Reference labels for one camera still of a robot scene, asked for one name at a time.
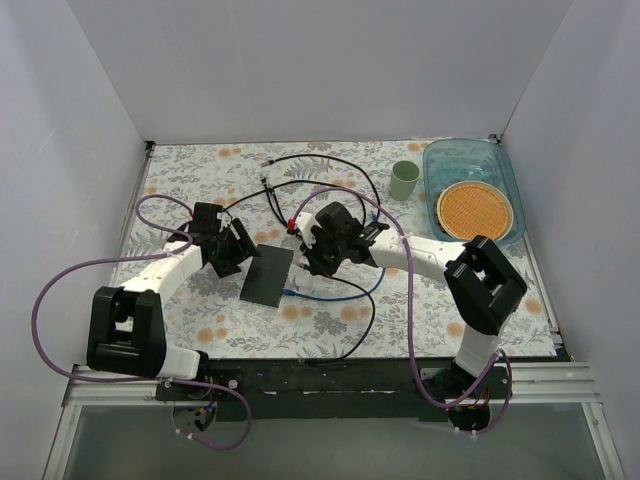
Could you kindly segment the black network switch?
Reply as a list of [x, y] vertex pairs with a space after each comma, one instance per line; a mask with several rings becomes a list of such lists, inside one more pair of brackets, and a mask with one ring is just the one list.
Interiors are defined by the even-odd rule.
[[257, 246], [240, 292], [240, 299], [277, 308], [287, 281], [294, 252], [266, 244]]

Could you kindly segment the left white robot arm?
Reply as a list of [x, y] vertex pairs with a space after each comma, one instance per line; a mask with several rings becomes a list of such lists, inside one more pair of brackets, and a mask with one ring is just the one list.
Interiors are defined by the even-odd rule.
[[175, 378], [193, 400], [213, 386], [200, 367], [204, 355], [166, 340], [163, 307], [193, 274], [210, 265], [220, 278], [241, 271], [240, 264], [260, 253], [242, 222], [222, 220], [218, 204], [198, 202], [191, 220], [171, 231], [164, 256], [117, 287], [102, 287], [93, 297], [87, 364], [97, 371], [143, 378]]

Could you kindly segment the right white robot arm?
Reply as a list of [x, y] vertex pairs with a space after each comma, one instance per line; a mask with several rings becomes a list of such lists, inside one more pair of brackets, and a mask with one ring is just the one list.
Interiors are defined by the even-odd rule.
[[527, 292], [524, 279], [493, 240], [477, 236], [467, 242], [443, 242], [403, 236], [386, 223], [363, 225], [339, 202], [315, 215], [299, 213], [288, 228], [301, 235], [301, 251], [313, 275], [332, 276], [348, 260], [411, 271], [446, 285], [465, 323], [451, 366], [453, 387], [469, 398], [486, 389], [485, 367]]

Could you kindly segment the floral table mat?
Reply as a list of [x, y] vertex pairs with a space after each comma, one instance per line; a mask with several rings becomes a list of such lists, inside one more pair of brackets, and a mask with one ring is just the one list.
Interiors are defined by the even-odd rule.
[[[227, 206], [258, 244], [297, 250], [261, 188], [272, 185], [285, 217], [316, 212], [338, 201], [368, 217], [358, 198], [379, 199], [410, 234], [432, 234], [427, 195], [417, 186], [409, 200], [389, 193], [393, 165], [420, 163], [423, 139], [373, 142], [158, 145], [141, 187], [145, 198], [126, 245], [130, 256], [158, 251], [162, 226], [185, 220], [198, 201]], [[240, 299], [242, 274], [219, 278], [211, 268], [194, 274], [164, 309], [170, 343], [214, 358], [450, 357], [465, 325], [447, 287], [398, 269], [344, 263], [334, 280], [312, 276], [295, 258], [287, 295], [277, 308]]]

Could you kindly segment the green cup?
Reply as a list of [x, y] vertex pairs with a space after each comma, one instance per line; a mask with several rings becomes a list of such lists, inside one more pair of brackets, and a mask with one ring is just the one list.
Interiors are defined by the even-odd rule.
[[418, 166], [408, 160], [396, 162], [391, 170], [390, 195], [396, 201], [406, 201], [411, 196], [420, 177]]

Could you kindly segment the teal plastic bin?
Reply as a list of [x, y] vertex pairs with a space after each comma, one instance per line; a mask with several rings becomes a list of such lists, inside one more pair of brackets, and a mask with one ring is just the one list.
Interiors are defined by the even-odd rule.
[[423, 152], [426, 207], [436, 238], [486, 236], [499, 245], [518, 241], [525, 220], [510, 159], [484, 140], [444, 139]]

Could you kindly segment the orange woven plate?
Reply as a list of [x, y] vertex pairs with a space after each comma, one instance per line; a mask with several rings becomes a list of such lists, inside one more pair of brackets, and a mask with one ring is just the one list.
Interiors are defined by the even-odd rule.
[[435, 203], [435, 216], [445, 233], [461, 240], [477, 235], [501, 240], [514, 222], [506, 195], [480, 181], [462, 181], [443, 190]]

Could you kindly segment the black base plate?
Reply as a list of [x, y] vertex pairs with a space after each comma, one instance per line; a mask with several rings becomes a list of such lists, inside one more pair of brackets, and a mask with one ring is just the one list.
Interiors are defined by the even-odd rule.
[[251, 410], [256, 420], [414, 418], [426, 422], [453, 419], [460, 428], [482, 428], [492, 402], [508, 394], [503, 363], [496, 364], [471, 397], [447, 412], [472, 380], [449, 359], [420, 362], [412, 373], [406, 358], [353, 358], [315, 363], [294, 359], [210, 360], [205, 378], [223, 386], [221, 392], [186, 385], [160, 385], [159, 401], [201, 408], [197, 426], [212, 421], [235, 422]]

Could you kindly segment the aluminium rail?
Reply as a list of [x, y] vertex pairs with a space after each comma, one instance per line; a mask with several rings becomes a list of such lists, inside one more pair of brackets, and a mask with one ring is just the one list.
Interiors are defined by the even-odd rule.
[[[513, 365], [514, 403], [599, 403], [601, 396], [586, 362], [516, 363]], [[70, 406], [159, 406], [159, 382], [71, 384], [62, 405]]]

